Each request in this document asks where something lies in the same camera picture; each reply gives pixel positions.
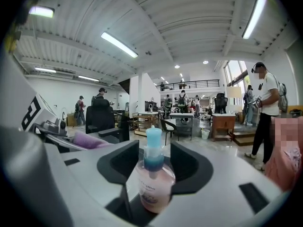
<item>glass railing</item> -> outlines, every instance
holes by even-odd
[[[164,84],[164,87],[156,86],[159,91],[180,90],[189,88],[219,87],[220,80],[185,81],[179,83]]]

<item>recessed ceiling light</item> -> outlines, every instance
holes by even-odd
[[[113,36],[111,36],[110,34],[104,32],[101,35],[101,38],[109,41],[110,43],[112,43],[113,45],[117,46],[119,49],[123,50],[124,52],[126,52],[127,54],[129,54],[131,57],[136,58],[138,57],[138,54],[136,52],[134,52],[132,49],[130,49],[129,47],[127,47],[125,44],[123,44],[122,42],[118,41],[116,38],[114,38]]]
[[[91,81],[99,81],[98,79],[93,79],[93,78],[88,78],[84,76],[78,76],[78,78],[86,79],[86,80],[91,80]]]
[[[50,9],[47,7],[35,6],[32,7],[29,11],[29,14],[32,15],[40,15],[44,17],[53,17],[54,9]]]
[[[45,71],[45,72],[51,72],[51,73],[56,73],[55,70],[47,69],[47,68],[41,68],[41,67],[35,67],[35,70]]]
[[[265,3],[266,3],[266,0],[256,0],[255,6],[254,6],[254,9],[252,12],[252,16],[250,17],[248,25],[245,28],[244,33],[243,33],[243,36],[242,36],[243,39],[247,40],[250,37],[252,31],[254,30],[254,28],[257,25],[257,22],[261,16]]]

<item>blue pump cap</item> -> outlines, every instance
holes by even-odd
[[[152,126],[146,130],[147,147],[160,148],[161,147],[161,134],[162,130]]]

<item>trash bin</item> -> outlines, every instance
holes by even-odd
[[[202,133],[202,139],[207,140],[209,135],[209,130],[201,130]]]

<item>pump dispenser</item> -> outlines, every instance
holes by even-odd
[[[154,126],[146,130],[144,157],[136,166],[141,203],[153,213],[160,213],[168,205],[171,187],[176,181],[173,171],[164,164],[161,134],[162,130]]]

